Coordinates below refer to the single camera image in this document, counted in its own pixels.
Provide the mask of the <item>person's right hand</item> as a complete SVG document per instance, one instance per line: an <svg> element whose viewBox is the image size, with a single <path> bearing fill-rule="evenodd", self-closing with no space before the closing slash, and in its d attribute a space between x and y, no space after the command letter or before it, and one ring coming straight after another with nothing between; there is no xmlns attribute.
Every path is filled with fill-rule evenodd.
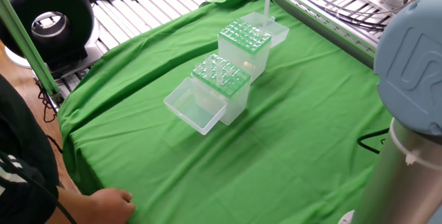
<svg viewBox="0 0 442 224"><path fill-rule="evenodd" d="M101 189L89 196L92 203L89 223L126 224L135 212L133 195L123 189Z"/></svg>

